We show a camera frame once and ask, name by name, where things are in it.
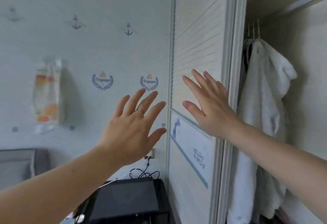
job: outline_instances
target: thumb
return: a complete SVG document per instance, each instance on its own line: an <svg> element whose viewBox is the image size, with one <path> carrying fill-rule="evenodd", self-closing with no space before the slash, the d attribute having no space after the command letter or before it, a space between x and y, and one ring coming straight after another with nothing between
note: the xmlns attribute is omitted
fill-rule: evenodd
<svg viewBox="0 0 327 224"><path fill-rule="evenodd" d="M164 135L167 132L167 130L162 127L154 131L147 139L147 144L152 149L154 145L160 140L161 136Z"/></svg>
<svg viewBox="0 0 327 224"><path fill-rule="evenodd" d="M202 110L199 109L196 104L190 102L190 101L183 101L183 106L188 112L191 113L192 116L194 116L195 120L199 123L200 120L205 117L205 114L202 112Z"/></svg>

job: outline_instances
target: hand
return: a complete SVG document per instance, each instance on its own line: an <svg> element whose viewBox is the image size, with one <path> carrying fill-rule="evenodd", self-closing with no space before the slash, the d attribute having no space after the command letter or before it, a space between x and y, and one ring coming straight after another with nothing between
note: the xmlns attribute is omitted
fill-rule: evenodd
<svg viewBox="0 0 327 224"><path fill-rule="evenodd" d="M202 110L189 101L184 101L183 106L208 134L228 139L242 121L228 105L227 90L207 72L204 72L203 77L193 69L192 74L200 86L186 76L183 76L183 81L197 98Z"/></svg>
<svg viewBox="0 0 327 224"><path fill-rule="evenodd" d="M144 93L145 89L138 90L125 110L124 107L130 96L127 95L120 100L99 143L100 147L120 161L121 166L132 164L146 156L167 132L165 128L160 128L149 136L150 129L166 102L156 104L144 116L141 111L136 110L136 105ZM157 91L152 92L137 108L146 112L157 95Z"/></svg>

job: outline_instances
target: gray sofa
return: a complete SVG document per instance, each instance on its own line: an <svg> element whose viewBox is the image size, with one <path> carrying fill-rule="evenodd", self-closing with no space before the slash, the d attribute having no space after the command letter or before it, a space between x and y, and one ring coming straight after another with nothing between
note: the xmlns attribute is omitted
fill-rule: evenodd
<svg viewBox="0 0 327 224"><path fill-rule="evenodd" d="M0 190L50 170L46 149L0 150Z"/></svg>

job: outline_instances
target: black cable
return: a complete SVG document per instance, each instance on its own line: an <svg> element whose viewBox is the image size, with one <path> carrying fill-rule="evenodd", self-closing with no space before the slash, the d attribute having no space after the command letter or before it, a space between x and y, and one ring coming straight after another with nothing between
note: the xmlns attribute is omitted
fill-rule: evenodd
<svg viewBox="0 0 327 224"><path fill-rule="evenodd" d="M131 177L131 179L134 179L132 177L132 175L131 175L131 172L136 170L136 171L141 171L142 172L137 178L151 178L151 179L154 179L152 175L155 174L155 173L158 173L158 177L156 179L159 179L159 177L160 177L160 172L159 171L155 171L153 173L146 172L146 170L148 169L149 165L150 165L150 157L147 159L147 164L146 164L145 170L141 170L139 168L131 169L129 171L129 176Z"/></svg>

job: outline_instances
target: plastic bag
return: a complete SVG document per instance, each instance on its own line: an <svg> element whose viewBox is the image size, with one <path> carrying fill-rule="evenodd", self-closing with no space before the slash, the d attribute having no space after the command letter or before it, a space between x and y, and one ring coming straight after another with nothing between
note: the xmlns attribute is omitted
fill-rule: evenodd
<svg viewBox="0 0 327 224"><path fill-rule="evenodd" d="M37 68L33 90L34 120L36 132L52 130L64 119L63 100L60 92L61 60L45 59Z"/></svg>

